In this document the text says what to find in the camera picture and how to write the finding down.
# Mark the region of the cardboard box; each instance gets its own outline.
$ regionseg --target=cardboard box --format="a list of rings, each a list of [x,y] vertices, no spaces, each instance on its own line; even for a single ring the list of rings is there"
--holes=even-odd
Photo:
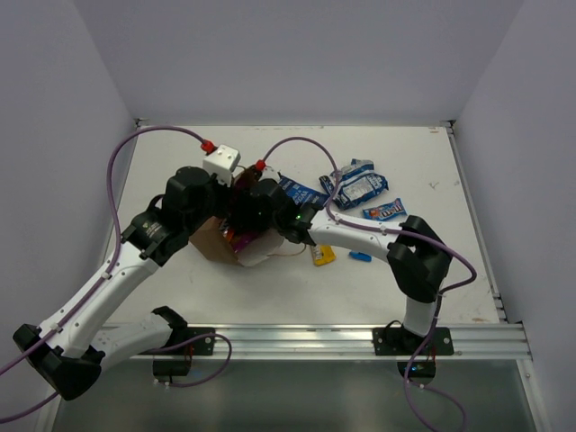
[[[221,219],[210,218],[191,237],[192,243],[209,261],[234,266],[255,266],[269,258],[284,242],[276,231],[269,229],[238,253],[220,232]]]

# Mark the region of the glass panel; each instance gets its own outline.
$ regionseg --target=glass panel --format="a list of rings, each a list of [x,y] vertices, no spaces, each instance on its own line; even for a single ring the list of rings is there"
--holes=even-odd
[[[189,379],[215,367],[194,359]],[[148,360],[119,364],[84,396],[63,402],[53,430],[426,430],[410,411],[393,362],[237,361],[199,387],[166,391],[152,380]],[[439,363],[433,384],[466,407],[469,432],[535,430],[516,362]],[[413,392],[437,428],[458,427],[459,411],[449,401]]]

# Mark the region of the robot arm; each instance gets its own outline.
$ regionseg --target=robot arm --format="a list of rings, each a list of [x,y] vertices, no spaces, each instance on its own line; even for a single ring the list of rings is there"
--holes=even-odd
[[[318,206],[295,204],[269,167],[247,193],[236,194],[232,172],[238,162],[235,149],[220,146],[204,160],[202,168],[179,169],[167,182],[161,208],[156,206],[159,197],[153,199],[122,233],[120,254],[110,273],[106,273],[108,261],[38,327],[22,325],[14,333],[14,341],[25,351],[56,331],[28,355],[28,361],[65,400],[84,393],[102,370],[178,339],[177,332],[187,324],[167,307],[153,310],[139,323],[111,331],[101,328],[126,297],[185,247],[189,237],[212,216],[227,217],[230,225],[243,230],[275,229],[294,243],[349,248],[386,261],[407,295],[404,328],[416,338],[428,333],[450,256],[425,241],[385,232],[387,228],[410,230],[440,241],[421,218],[409,216],[403,223],[390,224],[337,214],[333,220]],[[378,230],[370,232],[341,223],[354,220]],[[75,308],[97,281],[97,291],[59,327],[61,317]]]

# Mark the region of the white connector block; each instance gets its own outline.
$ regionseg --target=white connector block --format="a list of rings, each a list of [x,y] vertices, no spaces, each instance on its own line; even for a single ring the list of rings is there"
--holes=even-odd
[[[280,173],[268,165],[266,165],[264,170],[262,171],[262,176],[260,177],[260,180],[265,180],[267,178],[271,178],[277,183],[280,183]]]
[[[235,148],[218,146],[204,158],[202,168],[209,175],[215,174],[221,185],[232,185],[232,173],[240,161],[240,152]]]

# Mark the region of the blue snack wrapper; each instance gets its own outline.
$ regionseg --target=blue snack wrapper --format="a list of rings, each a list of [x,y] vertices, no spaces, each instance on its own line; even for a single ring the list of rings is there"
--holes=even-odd
[[[389,221],[396,216],[407,214],[400,198],[396,198],[392,202],[379,205],[373,209],[362,210],[362,213],[366,219],[372,219],[373,221]]]
[[[341,210],[352,209],[388,189],[386,177],[374,172],[372,160],[352,159],[350,165],[342,167],[340,173],[340,190],[334,197],[334,203]],[[335,174],[323,175],[319,180],[322,188],[332,194],[336,183]]]
[[[315,191],[314,189],[310,189],[309,187],[306,187],[303,184],[300,184],[283,175],[280,175],[279,185],[297,204],[313,203],[324,206],[324,203],[329,198],[329,195]]]

